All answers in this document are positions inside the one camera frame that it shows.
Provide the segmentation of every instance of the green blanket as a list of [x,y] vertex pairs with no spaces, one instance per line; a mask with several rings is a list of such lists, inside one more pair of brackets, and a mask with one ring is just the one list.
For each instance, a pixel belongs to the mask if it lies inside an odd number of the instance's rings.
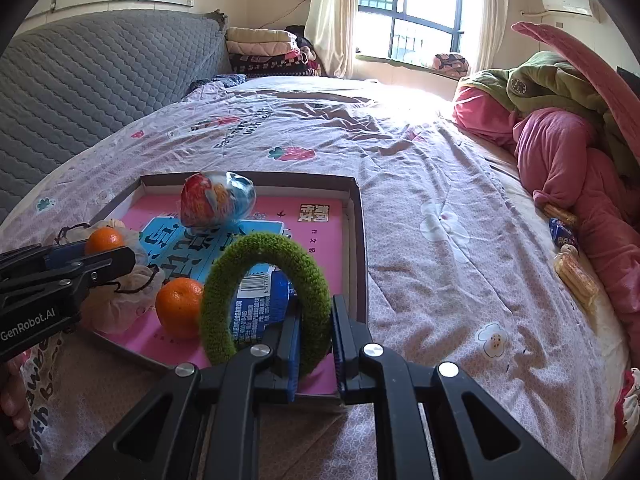
[[597,147],[612,158],[618,174],[640,182],[640,166],[609,107],[595,88],[555,52],[538,52],[510,70],[484,70],[458,85],[487,92],[508,111],[523,117],[542,108],[562,108],[587,119],[598,132]]

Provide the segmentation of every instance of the headboard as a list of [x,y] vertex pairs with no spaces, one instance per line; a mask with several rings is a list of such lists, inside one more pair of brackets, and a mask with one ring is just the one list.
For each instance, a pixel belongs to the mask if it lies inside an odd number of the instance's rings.
[[230,73],[226,16],[110,10],[12,39],[0,58],[0,222],[51,171]]

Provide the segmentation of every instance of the hand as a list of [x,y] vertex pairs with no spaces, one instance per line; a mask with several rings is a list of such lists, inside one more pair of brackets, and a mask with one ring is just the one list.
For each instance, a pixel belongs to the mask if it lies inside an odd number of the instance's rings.
[[7,437],[9,444],[21,442],[29,433],[31,412],[26,398],[26,387],[20,374],[20,368],[26,361],[26,355],[20,354],[6,363],[9,370],[9,380],[0,392],[0,408],[12,418],[15,430]]

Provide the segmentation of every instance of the curtain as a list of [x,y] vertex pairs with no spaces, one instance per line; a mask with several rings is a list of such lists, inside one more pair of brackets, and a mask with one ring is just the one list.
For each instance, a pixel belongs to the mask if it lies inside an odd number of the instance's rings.
[[509,0],[463,0],[468,9],[463,36],[463,54],[469,74],[493,68],[507,24]]
[[358,0],[311,0],[305,36],[313,43],[329,76],[351,76],[357,12]]

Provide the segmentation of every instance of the green fuzzy ring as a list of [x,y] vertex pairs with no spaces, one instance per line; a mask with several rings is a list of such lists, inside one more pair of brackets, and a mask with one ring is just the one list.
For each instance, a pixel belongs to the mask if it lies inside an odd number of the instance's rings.
[[289,238],[254,232],[229,245],[209,271],[200,308],[200,339],[212,365],[236,353],[229,330],[229,304],[245,274],[255,264],[280,267],[302,304],[300,374],[313,371],[331,341],[331,297],[318,264]]

